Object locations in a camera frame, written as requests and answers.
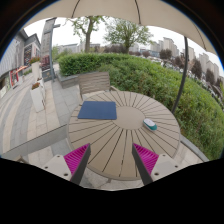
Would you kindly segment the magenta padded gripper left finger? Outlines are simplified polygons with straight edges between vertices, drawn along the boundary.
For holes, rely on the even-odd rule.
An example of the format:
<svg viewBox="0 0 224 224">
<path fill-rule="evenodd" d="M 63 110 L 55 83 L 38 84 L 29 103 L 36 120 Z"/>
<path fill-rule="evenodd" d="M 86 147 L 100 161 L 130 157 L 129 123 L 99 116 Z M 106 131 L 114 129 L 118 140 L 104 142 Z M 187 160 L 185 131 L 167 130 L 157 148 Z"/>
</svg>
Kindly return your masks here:
<svg viewBox="0 0 224 224">
<path fill-rule="evenodd" d="M 55 155 L 42 169 L 79 185 L 90 154 L 90 144 L 85 144 L 65 156 Z"/>
</svg>

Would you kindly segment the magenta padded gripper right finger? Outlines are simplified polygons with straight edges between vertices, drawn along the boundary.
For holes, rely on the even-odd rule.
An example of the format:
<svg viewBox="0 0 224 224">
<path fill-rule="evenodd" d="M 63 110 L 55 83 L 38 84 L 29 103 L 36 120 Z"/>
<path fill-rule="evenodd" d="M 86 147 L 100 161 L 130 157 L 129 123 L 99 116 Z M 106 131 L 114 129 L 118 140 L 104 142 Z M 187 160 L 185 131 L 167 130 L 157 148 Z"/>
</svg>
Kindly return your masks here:
<svg viewBox="0 0 224 224">
<path fill-rule="evenodd" d="M 156 154 L 138 144 L 132 145 L 132 155 L 144 185 L 148 185 L 181 169 L 167 154 Z"/>
</svg>

